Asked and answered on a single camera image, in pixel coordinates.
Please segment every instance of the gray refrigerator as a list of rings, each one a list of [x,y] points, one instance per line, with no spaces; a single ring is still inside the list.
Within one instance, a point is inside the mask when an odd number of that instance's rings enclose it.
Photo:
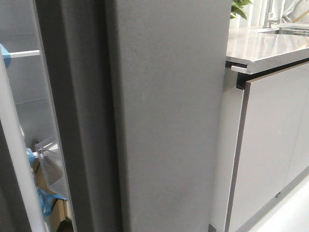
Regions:
[[[0,0],[0,231],[50,230],[26,153],[50,136],[75,232],[207,231],[230,9]]]

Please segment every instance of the faucet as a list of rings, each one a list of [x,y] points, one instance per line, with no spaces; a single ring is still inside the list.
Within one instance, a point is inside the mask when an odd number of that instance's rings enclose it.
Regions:
[[[265,20],[264,20],[264,25],[263,28],[269,28],[271,27],[271,24],[269,24],[269,16],[272,14],[271,13],[271,8],[272,8],[272,3],[274,0],[268,0],[267,6],[266,6],[266,13],[265,13]]]

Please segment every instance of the white cabinet door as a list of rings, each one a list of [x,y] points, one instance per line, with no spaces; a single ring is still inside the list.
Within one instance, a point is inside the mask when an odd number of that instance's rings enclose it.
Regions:
[[[284,188],[308,87],[301,66],[247,82],[230,232]]]
[[[302,66],[309,78],[309,65]],[[288,185],[309,166],[309,94],[299,124],[293,156],[285,185]]]

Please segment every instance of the countertop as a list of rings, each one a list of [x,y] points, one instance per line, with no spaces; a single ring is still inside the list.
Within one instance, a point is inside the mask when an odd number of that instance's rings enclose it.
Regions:
[[[232,70],[254,74],[309,58],[309,37],[261,33],[266,30],[276,28],[230,29],[226,60]]]

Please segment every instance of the kitchen cabinet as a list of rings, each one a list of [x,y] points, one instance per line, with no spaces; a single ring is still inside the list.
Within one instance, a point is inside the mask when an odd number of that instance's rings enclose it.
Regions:
[[[309,166],[308,70],[309,64],[301,64],[262,75],[247,81],[242,93],[236,74],[226,72],[230,84],[220,120],[234,129],[219,130],[212,214],[219,230],[237,231]],[[236,108],[228,110],[232,102]]]

